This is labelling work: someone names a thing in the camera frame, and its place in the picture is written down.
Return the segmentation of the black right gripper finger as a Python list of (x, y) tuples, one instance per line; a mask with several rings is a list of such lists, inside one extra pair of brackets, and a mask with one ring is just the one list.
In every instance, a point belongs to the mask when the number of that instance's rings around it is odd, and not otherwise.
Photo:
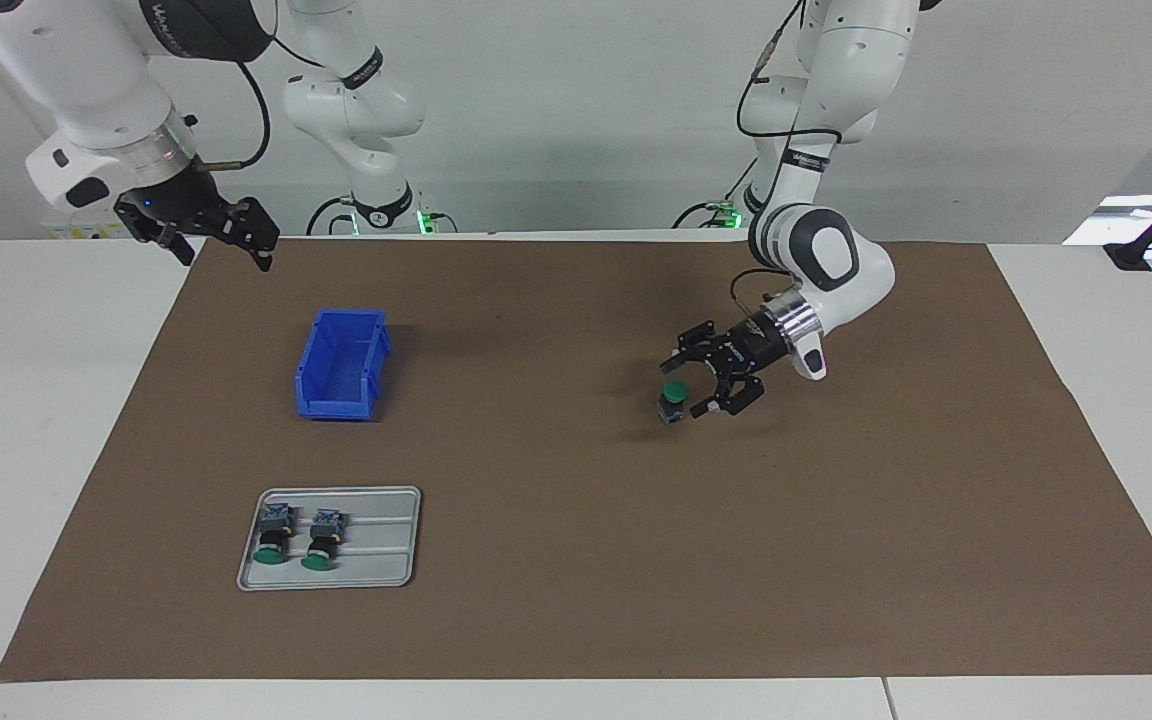
[(273, 266), (280, 228), (255, 197), (202, 210), (202, 233), (247, 252), (260, 272)]
[(156, 232), (150, 233), (150, 240), (157, 247), (160, 247), (160, 249), (168, 251), (180, 265), (192, 266), (196, 251), (194, 247), (189, 245), (189, 242), (175, 225), (160, 225), (160, 227), (156, 228)]

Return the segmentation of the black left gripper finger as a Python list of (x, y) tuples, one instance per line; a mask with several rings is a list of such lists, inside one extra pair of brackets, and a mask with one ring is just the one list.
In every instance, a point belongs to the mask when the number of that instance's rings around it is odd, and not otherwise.
[(732, 377), (732, 333), (719, 328), (713, 320), (694, 325), (679, 334), (676, 347), (660, 364), (660, 373), (675, 373), (690, 363), (708, 367), (713, 377)]
[(758, 376), (746, 372), (723, 372), (717, 374), (717, 387), (707, 397), (696, 402), (689, 409), (694, 419), (707, 414), (741, 414), (745, 407), (753, 404), (764, 395), (764, 386)]

